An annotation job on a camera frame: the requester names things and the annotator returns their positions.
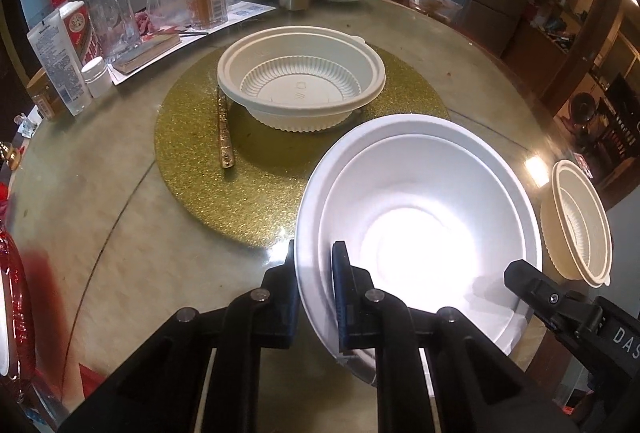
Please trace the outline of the white foam bowl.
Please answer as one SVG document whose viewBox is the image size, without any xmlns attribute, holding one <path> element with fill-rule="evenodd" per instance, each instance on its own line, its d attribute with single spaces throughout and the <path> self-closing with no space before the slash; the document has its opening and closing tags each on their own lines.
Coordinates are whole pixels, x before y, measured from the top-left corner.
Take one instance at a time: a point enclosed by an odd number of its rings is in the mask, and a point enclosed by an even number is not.
<svg viewBox="0 0 640 433">
<path fill-rule="evenodd" d="M 370 349 L 342 353 L 331 268 L 335 242 L 373 284 L 409 307 L 462 312 L 504 353 L 529 323 L 503 282 L 510 263 L 542 264 L 538 222 L 509 164 L 466 128 L 422 114 L 360 124 L 322 156 L 300 204 L 298 291 L 317 337 L 366 383 Z"/>
</svg>

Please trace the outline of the gold glitter round placemat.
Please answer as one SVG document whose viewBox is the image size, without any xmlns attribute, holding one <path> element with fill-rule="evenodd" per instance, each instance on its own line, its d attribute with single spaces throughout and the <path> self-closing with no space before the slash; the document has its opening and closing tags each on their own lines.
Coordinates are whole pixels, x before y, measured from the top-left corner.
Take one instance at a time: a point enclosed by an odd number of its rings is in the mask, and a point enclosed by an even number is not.
<svg viewBox="0 0 640 433">
<path fill-rule="evenodd" d="M 178 78 L 160 106 L 154 133 L 160 176 L 177 201 L 224 237 L 268 248 L 294 231 L 300 199 L 322 156 L 349 130 L 380 116 L 419 113 L 448 118 L 436 90 L 410 64 L 380 49 L 386 85 L 342 123 L 314 133 L 288 133 L 229 104 L 234 164 L 220 164 L 215 50 Z"/>
</svg>

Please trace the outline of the cream ribbed plastic bowl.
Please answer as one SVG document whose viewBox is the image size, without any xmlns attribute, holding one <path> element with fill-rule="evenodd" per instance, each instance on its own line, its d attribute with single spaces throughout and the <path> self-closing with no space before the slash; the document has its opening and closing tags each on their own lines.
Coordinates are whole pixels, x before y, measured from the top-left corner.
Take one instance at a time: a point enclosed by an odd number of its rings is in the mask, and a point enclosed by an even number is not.
<svg viewBox="0 0 640 433">
<path fill-rule="evenodd" d="M 329 130 L 367 106 L 386 83 L 380 55 L 355 35 L 278 26 L 241 38 L 217 64 L 218 86 L 275 130 Z"/>
</svg>

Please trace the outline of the red glass plate left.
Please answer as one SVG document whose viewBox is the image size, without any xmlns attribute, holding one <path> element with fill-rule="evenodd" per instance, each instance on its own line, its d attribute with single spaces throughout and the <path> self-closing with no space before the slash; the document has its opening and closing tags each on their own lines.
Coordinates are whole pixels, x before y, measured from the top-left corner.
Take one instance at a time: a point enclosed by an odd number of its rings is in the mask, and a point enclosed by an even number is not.
<svg viewBox="0 0 640 433">
<path fill-rule="evenodd" d="M 4 224 L 1 224 L 2 313 L 8 332 L 1 382 L 21 401 L 36 373 L 36 332 L 32 301 L 20 252 Z"/>
</svg>

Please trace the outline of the small book on tray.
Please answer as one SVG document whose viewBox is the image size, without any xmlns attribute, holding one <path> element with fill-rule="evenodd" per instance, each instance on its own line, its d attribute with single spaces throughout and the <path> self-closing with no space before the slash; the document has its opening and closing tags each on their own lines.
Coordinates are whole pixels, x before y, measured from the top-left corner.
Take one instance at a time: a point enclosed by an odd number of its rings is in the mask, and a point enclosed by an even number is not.
<svg viewBox="0 0 640 433">
<path fill-rule="evenodd" d="M 128 75 L 179 44 L 180 35 L 177 33 L 152 35 L 137 47 L 119 56 L 112 63 L 112 68 Z"/>
</svg>

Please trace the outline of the small white cap jar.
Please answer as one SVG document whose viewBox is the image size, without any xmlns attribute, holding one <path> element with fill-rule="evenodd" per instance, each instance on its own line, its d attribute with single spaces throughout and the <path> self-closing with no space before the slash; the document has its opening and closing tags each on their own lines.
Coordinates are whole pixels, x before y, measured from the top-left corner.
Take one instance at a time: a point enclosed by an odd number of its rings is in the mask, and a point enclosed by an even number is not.
<svg viewBox="0 0 640 433">
<path fill-rule="evenodd" d="M 106 62 L 101 56 L 88 61 L 82 67 L 81 74 L 93 98 L 102 97 L 113 85 Z"/>
</svg>

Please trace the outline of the gold pagoda ornament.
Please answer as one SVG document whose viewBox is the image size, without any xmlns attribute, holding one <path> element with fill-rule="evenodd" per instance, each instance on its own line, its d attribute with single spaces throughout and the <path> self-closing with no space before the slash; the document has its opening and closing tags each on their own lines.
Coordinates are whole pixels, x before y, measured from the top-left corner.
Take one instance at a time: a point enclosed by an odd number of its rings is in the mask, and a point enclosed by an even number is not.
<svg viewBox="0 0 640 433">
<path fill-rule="evenodd" d="M 22 154 L 20 149 L 14 147 L 10 142 L 0 142 L 1 162 L 6 164 L 12 172 L 20 166 Z"/>
</svg>

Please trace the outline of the orange lid peanut jar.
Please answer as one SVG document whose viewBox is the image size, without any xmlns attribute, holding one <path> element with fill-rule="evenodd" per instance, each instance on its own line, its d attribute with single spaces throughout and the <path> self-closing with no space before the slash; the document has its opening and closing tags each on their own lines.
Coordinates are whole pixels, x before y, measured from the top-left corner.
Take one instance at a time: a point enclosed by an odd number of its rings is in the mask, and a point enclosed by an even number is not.
<svg viewBox="0 0 640 433">
<path fill-rule="evenodd" d="M 29 80 L 26 92 L 44 119 L 54 120 L 65 111 L 62 99 L 43 68 Z"/>
</svg>

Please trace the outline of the red white liquor box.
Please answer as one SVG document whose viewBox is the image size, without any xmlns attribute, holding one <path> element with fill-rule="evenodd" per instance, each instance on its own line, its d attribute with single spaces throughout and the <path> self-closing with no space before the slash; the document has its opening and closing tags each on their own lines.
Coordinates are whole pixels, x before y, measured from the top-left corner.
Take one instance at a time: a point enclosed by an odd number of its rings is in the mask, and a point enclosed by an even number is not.
<svg viewBox="0 0 640 433">
<path fill-rule="evenodd" d="M 101 56 L 101 49 L 89 18 L 89 11 L 83 0 L 51 0 L 52 6 L 61 16 L 66 31 L 80 63 Z"/>
</svg>

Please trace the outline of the tall white lotion bottle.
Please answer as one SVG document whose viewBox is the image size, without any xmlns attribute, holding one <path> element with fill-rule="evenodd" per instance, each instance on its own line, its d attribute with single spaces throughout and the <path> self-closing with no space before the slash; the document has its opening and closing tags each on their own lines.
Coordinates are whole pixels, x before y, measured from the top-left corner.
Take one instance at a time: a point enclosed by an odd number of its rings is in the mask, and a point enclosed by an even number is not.
<svg viewBox="0 0 640 433">
<path fill-rule="evenodd" d="M 52 11 L 28 32 L 27 38 L 68 112 L 73 116 L 83 112 L 92 97 L 60 13 Z"/>
</svg>

